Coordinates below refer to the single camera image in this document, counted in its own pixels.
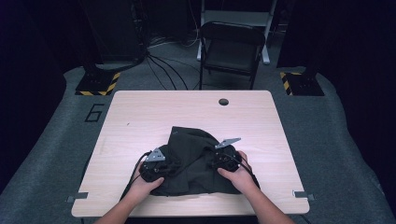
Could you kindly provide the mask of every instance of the metal clip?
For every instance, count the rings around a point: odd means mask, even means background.
[[[215,149],[227,147],[232,143],[235,143],[237,141],[241,140],[241,138],[230,138],[230,139],[224,139],[222,142],[220,142],[218,145],[215,146]]]

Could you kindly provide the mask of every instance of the metal bracket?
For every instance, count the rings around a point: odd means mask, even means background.
[[[161,153],[159,148],[155,148],[147,157],[146,161],[165,161],[165,156]]]
[[[230,139],[224,139],[222,142],[220,142],[218,145],[215,146],[215,149],[227,147],[232,143],[235,143],[237,141],[241,140],[241,138],[230,138]]]
[[[315,200],[315,196],[313,194],[308,194],[305,191],[293,191],[292,193],[296,198],[306,198],[308,201]]]
[[[67,197],[65,202],[73,203],[76,199],[87,199],[87,197],[88,197],[88,192],[81,192],[81,193],[75,194],[74,196]]]

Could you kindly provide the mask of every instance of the chair leg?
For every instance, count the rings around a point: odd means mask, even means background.
[[[202,78],[203,78],[203,68],[201,66],[201,68],[199,70],[199,90],[202,89]]]
[[[253,86],[254,86],[254,80],[256,79],[256,74],[252,75],[250,77],[250,89],[253,90]]]

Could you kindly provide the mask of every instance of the black speaker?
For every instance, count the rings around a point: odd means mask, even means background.
[[[133,1],[81,0],[102,60],[133,62],[146,51],[143,22]]]

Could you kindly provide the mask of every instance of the person's right hand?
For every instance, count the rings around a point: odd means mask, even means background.
[[[242,164],[244,164],[251,171],[251,167],[247,164],[248,156],[243,151],[238,152],[243,158]],[[250,173],[242,166],[240,166],[235,172],[229,172],[222,168],[219,168],[218,172],[220,175],[229,179],[233,183],[233,186],[243,194],[246,194],[250,190],[257,189],[257,186],[254,183]]]

